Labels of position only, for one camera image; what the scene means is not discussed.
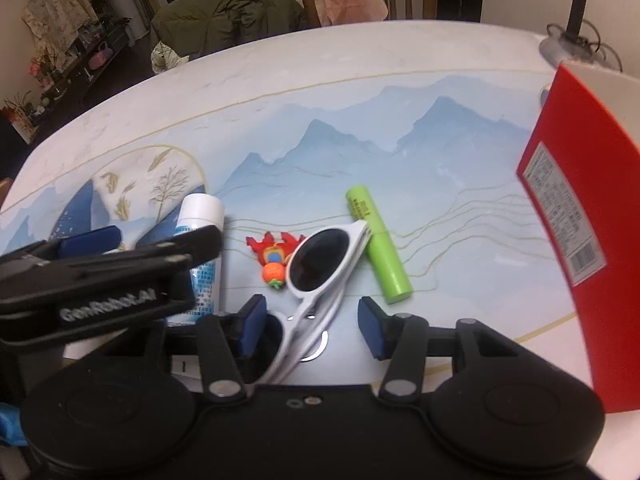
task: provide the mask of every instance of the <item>sunglasses lens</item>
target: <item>sunglasses lens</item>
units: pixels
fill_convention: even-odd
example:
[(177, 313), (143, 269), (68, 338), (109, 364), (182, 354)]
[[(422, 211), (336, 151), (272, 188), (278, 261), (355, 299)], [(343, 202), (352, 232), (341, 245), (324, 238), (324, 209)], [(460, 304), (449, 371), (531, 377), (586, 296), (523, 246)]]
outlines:
[(340, 266), (348, 249), (349, 235), (341, 229), (327, 229), (308, 238), (290, 263), (291, 285), (303, 292), (316, 290)]

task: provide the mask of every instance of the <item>green tube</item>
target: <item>green tube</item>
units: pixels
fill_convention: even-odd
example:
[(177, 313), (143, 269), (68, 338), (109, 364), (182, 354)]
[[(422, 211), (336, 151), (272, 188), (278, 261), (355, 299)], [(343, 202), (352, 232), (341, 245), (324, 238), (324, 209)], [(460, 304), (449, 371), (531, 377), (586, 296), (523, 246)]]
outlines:
[(357, 220), (366, 220), (371, 229), (367, 255), (386, 302), (396, 303), (408, 298), (414, 293), (414, 288), (404, 272), (396, 246), (386, 230), (369, 190), (365, 186), (352, 187), (347, 191), (347, 202), (351, 215)]

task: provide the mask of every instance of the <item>white wall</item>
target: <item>white wall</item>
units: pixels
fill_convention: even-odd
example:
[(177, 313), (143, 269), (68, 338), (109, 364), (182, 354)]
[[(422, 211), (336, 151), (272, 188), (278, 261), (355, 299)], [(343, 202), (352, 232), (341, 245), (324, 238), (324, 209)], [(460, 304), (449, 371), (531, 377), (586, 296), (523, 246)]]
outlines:
[[(571, 0), (483, 0), (482, 22), (524, 28), (546, 34), (546, 24), (566, 27)], [(640, 77), (640, 0), (587, 0), (584, 17), (593, 22), (603, 41), (622, 58), (625, 72)], [(588, 26), (582, 33), (595, 39)]]
[(39, 96), (36, 79), (28, 74), (35, 54), (33, 36), (21, 15), (27, 0), (0, 0), (0, 107), (4, 99), (27, 90)]

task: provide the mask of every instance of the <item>barcode sticker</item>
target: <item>barcode sticker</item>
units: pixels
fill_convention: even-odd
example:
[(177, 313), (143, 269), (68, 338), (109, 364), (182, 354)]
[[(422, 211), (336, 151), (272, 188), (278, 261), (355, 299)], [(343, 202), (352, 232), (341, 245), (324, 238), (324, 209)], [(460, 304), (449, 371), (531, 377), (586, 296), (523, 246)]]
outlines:
[(582, 204), (542, 142), (527, 164), (524, 179), (553, 231), (572, 285), (605, 267), (604, 254)]

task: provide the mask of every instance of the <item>white cap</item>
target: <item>white cap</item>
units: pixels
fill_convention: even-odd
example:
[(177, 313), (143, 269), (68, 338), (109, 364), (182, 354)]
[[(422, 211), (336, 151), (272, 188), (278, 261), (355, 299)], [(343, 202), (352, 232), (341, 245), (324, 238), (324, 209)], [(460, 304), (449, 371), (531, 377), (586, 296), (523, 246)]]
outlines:
[(182, 200), (178, 224), (185, 220), (203, 220), (222, 231), (225, 225), (225, 205), (219, 198), (206, 193), (191, 193)]

